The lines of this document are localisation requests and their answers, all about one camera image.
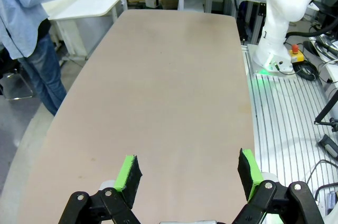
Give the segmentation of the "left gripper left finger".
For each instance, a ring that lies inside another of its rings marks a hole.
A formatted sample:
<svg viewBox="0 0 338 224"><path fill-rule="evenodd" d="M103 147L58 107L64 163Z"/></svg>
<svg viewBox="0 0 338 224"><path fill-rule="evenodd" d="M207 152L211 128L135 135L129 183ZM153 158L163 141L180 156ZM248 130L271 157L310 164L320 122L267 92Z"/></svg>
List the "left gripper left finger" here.
<svg viewBox="0 0 338 224"><path fill-rule="evenodd" d="M126 156L114 185L94 195L71 194L59 223L140 223L132 208L141 177L137 156Z"/></svg>

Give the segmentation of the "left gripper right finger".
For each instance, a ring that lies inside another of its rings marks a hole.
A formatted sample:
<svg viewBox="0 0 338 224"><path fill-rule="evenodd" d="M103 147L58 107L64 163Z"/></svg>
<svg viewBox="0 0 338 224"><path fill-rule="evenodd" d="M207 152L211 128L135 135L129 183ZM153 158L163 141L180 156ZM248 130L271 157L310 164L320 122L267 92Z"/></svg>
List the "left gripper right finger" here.
<svg viewBox="0 0 338 224"><path fill-rule="evenodd" d="M265 180L250 149L240 150L238 173L247 203L233 223L262 223L267 214L278 215L282 223L324 223L308 185Z"/></svg>

